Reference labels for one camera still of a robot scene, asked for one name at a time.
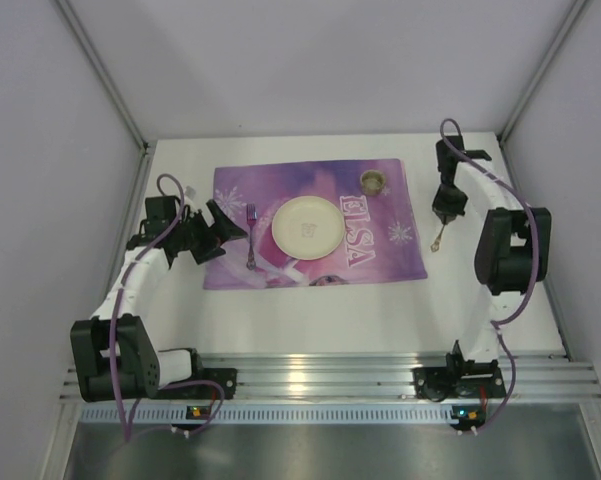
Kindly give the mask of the gold metal spoon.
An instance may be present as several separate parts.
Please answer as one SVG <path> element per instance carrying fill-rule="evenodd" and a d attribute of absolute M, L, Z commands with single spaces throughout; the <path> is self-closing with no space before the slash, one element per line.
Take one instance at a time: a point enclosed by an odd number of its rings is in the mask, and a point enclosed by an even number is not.
<path fill-rule="evenodd" d="M 435 237 L 434 241 L 430 245 L 430 251 L 432 253 L 436 253 L 436 252 L 439 251 L 440 246 L 441 246 L 441 242 L 442 242 L 442 237 L 443 237 L 445 229 L 446 229 L 446 224 L 442 224 L 442 226 L 440 228 L 440 231 L 438 232 L 438 234 Z"/>

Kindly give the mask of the iridescent metal fork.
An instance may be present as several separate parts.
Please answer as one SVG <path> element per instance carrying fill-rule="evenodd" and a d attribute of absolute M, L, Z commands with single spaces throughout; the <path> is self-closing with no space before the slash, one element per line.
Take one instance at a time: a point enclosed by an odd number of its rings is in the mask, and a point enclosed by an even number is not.
<path fill-rule="evenodd" d="M 255 251 L 254 251 L 254 229 L 257 224 L 257 211 L 254 203 L 248 203 L 246 205 L 246 222 L 249 227 L 249 249 L 247 255 L 246 267 L 250 271 L 254 271 L 256 269 L 256 259 L 255 259 Z"/>

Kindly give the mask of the purple Elsa cloth placemat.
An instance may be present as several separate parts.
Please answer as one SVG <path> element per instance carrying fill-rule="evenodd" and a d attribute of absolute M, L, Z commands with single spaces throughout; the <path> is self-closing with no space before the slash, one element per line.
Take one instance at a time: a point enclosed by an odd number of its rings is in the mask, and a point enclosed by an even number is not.
<path fill-rule="evenodd" d="M 371 169 L 386 176 L 386 186 L 377 196 L 367 196 L 360 188 L 361 174 Z M 246 267 L 248 240 L 228 242 L 226 254 L 206 267 L 206 290 L 376 284 L 427 276 L 404 164 L 399 159 L 219 167 L 214 173 L 213 194 L 219 207 L 240 227 L 247 225 L 246 205 L 255 204 L 256 269 Z M 276 211 L 300 196 L 324 198 L 344 217 L 344 239 L 324 258 L 291 258 L 272 237 Z"/>

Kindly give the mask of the small glass cup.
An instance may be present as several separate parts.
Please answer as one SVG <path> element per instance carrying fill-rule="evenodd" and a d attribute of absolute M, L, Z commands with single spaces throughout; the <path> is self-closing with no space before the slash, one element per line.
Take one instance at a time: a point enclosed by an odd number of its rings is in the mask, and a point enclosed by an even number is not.
<path fill-rule="evenodd" d="M 360 176 L 361 191 L 367 196 L 379 195 L 385 186 L 386 176 L 379 170 L 366 170 Z"/>

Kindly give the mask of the cream round plate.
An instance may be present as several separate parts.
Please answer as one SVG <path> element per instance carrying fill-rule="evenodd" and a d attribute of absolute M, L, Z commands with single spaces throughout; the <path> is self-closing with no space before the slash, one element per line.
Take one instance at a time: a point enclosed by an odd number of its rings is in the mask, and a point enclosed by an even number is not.
<path fill-rule="evenodd" d="M 318 260 L 334 252 L 344 239 L 341 211 L 317 196 L 300 196 L 285 202 L 271 223 L 276 246 L 287 256 Z"/>

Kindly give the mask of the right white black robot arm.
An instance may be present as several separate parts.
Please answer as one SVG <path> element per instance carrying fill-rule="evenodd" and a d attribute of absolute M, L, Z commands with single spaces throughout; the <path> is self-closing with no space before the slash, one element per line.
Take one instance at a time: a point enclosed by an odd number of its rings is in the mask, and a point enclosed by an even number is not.
<path fill-rule="evenodd" d="M 484 150 L 468 150 L 460 134 L 436 145 L 440 183 L 432 211 L 443 226 L 455 223 L 451 255 L 434 303 L 463 323 L 445 365 L 426 384 L 458 395 L 480 387 L 503 396 L 497 360 L 502 330 L 528 305 L 548 270 L 552 216 L 532 207 L 492 170 Z"/>

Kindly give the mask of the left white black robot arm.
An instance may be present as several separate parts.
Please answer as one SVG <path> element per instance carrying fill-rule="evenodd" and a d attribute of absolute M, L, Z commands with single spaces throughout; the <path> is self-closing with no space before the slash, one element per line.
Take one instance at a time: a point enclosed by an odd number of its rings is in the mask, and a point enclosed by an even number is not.
<path fill-rule="evenodd" d="M 225 243 L 246 238 L 215 201 L 206 205 L 211 223 L 176 196 L 146 199 L 146 217 L 127 242 L 112 289 L 91 317 L 75 322 L 70 331 L 84 401 L 234 397 L 236 369 L 204 366 L 193 347 L 158 351 L 143 323 L 179 254 L 189 253 L 203 264 L 224 255 Z"/>

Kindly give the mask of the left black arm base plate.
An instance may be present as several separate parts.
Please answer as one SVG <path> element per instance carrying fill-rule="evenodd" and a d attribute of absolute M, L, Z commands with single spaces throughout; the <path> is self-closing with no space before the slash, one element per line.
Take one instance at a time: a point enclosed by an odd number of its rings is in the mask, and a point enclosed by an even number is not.
<path fill-rule="evenodd" d="M 234 398 L 238 371 L 234 368 L 203 368 L 193 376 L 172 382 L 157 390 L 156 400 L 225 400 Z"/>

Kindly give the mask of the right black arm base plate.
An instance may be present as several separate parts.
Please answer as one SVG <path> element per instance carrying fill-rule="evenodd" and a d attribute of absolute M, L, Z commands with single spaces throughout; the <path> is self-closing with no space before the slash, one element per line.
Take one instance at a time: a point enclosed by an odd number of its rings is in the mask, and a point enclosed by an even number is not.
<path fill-rule="evenodd" d="M 462 373 L 447 367 L 421 367 L 413 370 L 413 379 L 416 397 L 437 403 L 447 399 L 500 399 L 506 394 L 497 365 L 479 364 Z"/>

